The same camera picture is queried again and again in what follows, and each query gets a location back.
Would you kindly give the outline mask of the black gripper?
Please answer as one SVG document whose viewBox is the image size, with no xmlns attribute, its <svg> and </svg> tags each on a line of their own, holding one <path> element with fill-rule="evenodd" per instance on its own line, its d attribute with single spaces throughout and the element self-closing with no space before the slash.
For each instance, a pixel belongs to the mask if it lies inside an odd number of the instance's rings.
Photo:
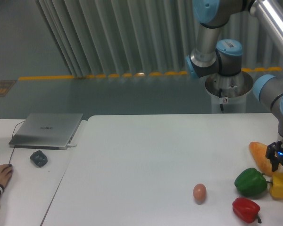
<svg viewBox="0 0 283 226">
<path fill-rule="evenodd" d="M 267 146 L 266 158 L 272 164 L 272 172 L 279 169 L 279 165 L 283 166 L 283 142 L 277 141 Z"/>
</svg>

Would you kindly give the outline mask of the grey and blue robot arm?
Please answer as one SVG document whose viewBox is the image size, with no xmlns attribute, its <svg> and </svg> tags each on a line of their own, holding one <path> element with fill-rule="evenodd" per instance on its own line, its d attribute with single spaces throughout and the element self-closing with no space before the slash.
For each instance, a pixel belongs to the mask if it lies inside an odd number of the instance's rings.
<svg viewBox="0 0 283 226">
<path fill-rule="evenodd" d="M 248 11 L 259 21 L 283 56 L 283 9 L 275 0 L 195 0 L 193 12 L 200 23 L 196 46 L 185 58 L 191 77 L 206 77 L 207 92 L 224 100 L 243 98 L 253 91 L 256 99 L 278 120 L 278 138 L 266 150 L 272 171 L 283 166 L 283 78 L 271 74 L 273 68 L 260 69 L 256 81 L 241 67 L 242 47 L 235 40 L 219 40 L 219 34 L 230 17 Z"/>
</svg>

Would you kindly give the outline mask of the person's hand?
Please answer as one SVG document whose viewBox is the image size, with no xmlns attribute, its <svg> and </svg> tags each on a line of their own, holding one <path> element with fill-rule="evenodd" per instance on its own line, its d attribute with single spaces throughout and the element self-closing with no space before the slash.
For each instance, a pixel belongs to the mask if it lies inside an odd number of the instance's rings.
<svg viewBox="0 0 283 226">
<path fill-rule="evenodd" d="M 8 164 L 0 165 L 0 185 L 6 188 L 13 175 L 13 167 L 8 168 Z"/>
</svg>

